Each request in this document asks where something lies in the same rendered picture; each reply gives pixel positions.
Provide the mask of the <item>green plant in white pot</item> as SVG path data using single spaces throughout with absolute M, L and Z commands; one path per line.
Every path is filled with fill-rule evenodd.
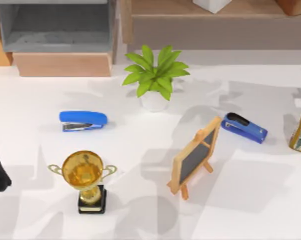
M 136 97 L 143 108 L 149 112 L 161 112 L 169 104 L 173 94 L 173 80 L 189 76 L 189 66 L 178 60 L 181 50 L 164 46 L 157 57 L 146 44 L 141 54 L 128 52 L 125 56 L 133 62 L 124 70 L 129 72 L 122 82 L 123 86 L 137 84 Z

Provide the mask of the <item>wooden framed blackboard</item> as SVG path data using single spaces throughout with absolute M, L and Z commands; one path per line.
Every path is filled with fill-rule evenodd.
M 187 184 L 201 169 L 212 173 L 209 159 L 213 155 L 222 119 L 216 116 L 206 127 L 199 129 L 193 139 L 174 157 L 170 181 L 166 184 L 173 195 L 189 198 Z

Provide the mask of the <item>gold trophy with black base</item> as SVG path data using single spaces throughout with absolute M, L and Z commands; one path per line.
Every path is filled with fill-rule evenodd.
M 47 168 L 62 176 L 71 187 L 79 191 L 79 214 L 105 213 L 107 190 L 102 182 L 118 170 L 115 165 L 104 165 L 98 154 L 90 150 L 79 150 L 70 154 L 62 166 L 49 164 Z

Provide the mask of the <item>blue and black stapler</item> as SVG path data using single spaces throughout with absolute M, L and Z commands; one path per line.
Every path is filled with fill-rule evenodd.
M 268 135 L 268 131 L 265 128 L 256 125 L 235 112 L 229 112 L 224 116 L 221 121 L 221 127 L 259 144 L 262 144 Z

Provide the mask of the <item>pale wooden drawer front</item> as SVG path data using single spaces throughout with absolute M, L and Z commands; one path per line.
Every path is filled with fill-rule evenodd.
M 22 77 L 109 77 L 112 52 L 14 52 Z

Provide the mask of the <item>wooden open shelf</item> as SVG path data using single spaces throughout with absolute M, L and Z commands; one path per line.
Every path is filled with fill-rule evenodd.
M 210 13 L 192 0 L 119 0 L 122 40 L 132 49 L 301 50 L 301 15 L 275 0 L 232 0 Z

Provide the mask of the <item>white box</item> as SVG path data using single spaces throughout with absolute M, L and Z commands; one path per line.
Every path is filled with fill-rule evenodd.
M 231 3 L 232 0 L 192 0 L 192 2 L 200 8 L 216 14 Z

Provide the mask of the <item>brown wooden object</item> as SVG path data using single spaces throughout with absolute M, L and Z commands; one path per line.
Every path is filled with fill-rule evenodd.
M 278 6 L 288 16 L 301 15 L 301 0 L 275 0 Z

